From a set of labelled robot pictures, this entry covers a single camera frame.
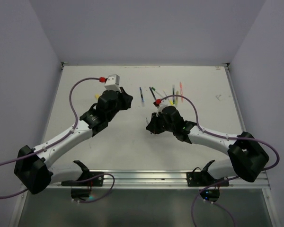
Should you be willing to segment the blue pen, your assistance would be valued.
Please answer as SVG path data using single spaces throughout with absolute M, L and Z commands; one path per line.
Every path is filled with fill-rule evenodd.
M 139 92 L 140 92 L 140 97 L 141 97 L 141 104 L 142 104 L 142 107 L 144 107 L 145 104 L 144 104 L 144 98 L 143 98 L 143 93 L 142 93 L 142 88 L 141 87 L 139 87 Z

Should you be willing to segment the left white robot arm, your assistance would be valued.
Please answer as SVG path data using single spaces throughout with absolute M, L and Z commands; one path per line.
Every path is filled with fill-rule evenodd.
M 14 174 L 32 194 L 38 194 L 56 182 L 86 185 L 93 176 L 81 161 L 75 160 L 62 168 L 54 163 L 72 148 L 105 129 L 119 111 L 131 108 L 132 100 L 133 97 L 122 87 L 118 91 L 104 91 L 98 102 L 68 130 L 34 148 L 23 146 L 18 152 Z

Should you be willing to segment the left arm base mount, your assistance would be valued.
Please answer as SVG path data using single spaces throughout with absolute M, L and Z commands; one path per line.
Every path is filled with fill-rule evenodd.
M 66 180 L 61 180 L 62 186 L 84 187 L 84 189 L 71 189 L 71 198 L 77 203 L 90 203 L 99 200 L 93 199 L 90 194 L 93 186 L 103 186 L 104 172 L 91 172 L 81 161 L 75 160 L 66 176 L 68 177 Z

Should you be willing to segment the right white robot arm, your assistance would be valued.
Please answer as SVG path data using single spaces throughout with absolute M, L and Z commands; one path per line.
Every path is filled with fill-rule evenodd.
M 250 133 L 207 133 L 199 129 L 197 123 L 184 120 L 173 106 L 152 113 L 146 130 L 152 134 L 168 131 L 181 142 L 206 146 L 228 156 L 225 160 L 209 161 L 200 172 L 189 172 L 187 176 L 192 178 L 197 186 L 210 186 L 233 176 L 252 183 L 269 161 L 268 154 Z

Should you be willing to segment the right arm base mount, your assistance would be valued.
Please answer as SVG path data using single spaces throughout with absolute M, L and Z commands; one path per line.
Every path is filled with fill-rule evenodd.
M 213 162 L 214 160 L 207 163 L 203 169 L 196 167 L 194 170 L 186 172 L 186 182 L 188 187 L 206 187 L 214 183 L 219 183 L 215 185 L 213 189 L 206 189 L 200 193 L 203 199 L 210 202 L 218 201 L 221 186 L 229 186 L 229 182 L 226 182 L 224 178 L 214 179 L 210 176 L 208 168 Z

